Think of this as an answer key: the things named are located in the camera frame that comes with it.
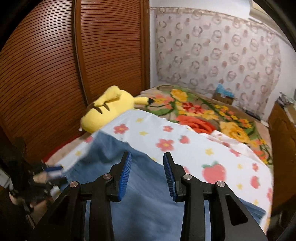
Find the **plush toy ear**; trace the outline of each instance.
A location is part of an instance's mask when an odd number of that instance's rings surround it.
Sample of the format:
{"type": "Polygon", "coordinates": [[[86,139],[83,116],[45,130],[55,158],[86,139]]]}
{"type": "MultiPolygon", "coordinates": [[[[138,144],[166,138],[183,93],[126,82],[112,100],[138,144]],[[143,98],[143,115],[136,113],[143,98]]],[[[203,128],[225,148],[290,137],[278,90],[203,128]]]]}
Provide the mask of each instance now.
{"type": "Polygon", "coordinates": [[[152,104],[153,99],[150,99],[148,97],[134,97],[133,102],[134,104],[146,105],[146,104],[152,104]]]}
{"type": "Polygon", "coordinates": [[[109,87],[96,101],[94,101],[94,106],[102,106],[106,101],[119,98],[120,96],[121,90],[116,85],[113,85],[109,87]]]}

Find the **wall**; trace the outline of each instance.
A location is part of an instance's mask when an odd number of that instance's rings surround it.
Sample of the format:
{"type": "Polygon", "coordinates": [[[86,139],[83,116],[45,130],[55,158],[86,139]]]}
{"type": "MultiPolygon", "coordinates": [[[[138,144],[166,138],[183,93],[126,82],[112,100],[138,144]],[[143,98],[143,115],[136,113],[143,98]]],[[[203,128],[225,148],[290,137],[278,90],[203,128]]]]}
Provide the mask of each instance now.
{"type": "Polygon", "coordinates": [[[282,39],[279,40],[279,47],[281,51],[281,74],[279,82],[275,89],[271,92],[265,107],[264,116],[262,118],[265,121],[268,120],[274,106],[274,102],[280,95],[280,92],[283,92],[287,96],[293,98],[296,88],[296,52],[282,39]]]}
{"type": "MultiPolygon", "coordinates": [[[[207,9],[211,11],[217,11],[240,17],[243,19],[249,18],[250,3],[248,0],[150,0],[150,7],[186,7],[207,9]]],[[[157,85],[157,67],[155,58],[155,23],[154,13],[150,14],[150,86],[157,85]]],[[[296,88],[296,81],[292,76],[296,73],[296,52],[295,50],[279,38],[279,45],[281,51],[281,74],[278,84],[271,92],[269,100],[265,108],[265,114],[263,120],[268,120],[268,117],[272,111],[273,105],[279,92],[283,92],[289,97],[293,97],[294,90],[296,88]]]]}

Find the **patterned curtain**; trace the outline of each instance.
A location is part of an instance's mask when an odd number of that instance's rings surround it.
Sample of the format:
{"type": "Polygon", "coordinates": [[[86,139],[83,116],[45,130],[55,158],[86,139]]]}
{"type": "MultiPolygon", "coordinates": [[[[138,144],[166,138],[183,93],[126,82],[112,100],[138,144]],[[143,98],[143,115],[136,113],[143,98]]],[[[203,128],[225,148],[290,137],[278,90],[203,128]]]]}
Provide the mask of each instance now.
{"type": "Polygon", "coordinates": [[[271,29],[206,10],[154,12],[159,84],[211,97],[221,83],[234,93],[234,106],[263,115],[281,70],[278,37],[271,29]]]}

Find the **wooden wardrobe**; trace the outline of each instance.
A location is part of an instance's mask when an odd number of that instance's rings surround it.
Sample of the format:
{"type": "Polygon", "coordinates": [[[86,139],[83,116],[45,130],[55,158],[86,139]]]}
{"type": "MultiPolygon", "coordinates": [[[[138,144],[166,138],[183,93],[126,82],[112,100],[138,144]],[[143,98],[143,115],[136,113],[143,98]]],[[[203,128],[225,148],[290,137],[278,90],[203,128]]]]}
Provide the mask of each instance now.
{"type": "Polygon", "coordinates": [[[43,0],[0,52],[0,126],[38,162],[111,85],[149,88],[149,1],[43,0]]]}

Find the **yellow plush toy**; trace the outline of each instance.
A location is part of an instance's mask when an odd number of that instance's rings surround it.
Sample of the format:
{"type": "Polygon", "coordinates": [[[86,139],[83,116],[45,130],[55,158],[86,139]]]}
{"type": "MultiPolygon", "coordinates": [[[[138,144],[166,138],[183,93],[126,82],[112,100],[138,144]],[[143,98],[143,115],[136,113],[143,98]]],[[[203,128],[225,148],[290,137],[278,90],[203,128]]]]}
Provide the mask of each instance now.
{"type": "Polygon", "coordinates": [[[134,108],[135,104],[145,105],[152,102],[153,100],[147,97],[133,97],[130,93],[113,85],[87,107],[86,114],[81,119],[81,127],[93,133],[123,112],[134,108]]]}

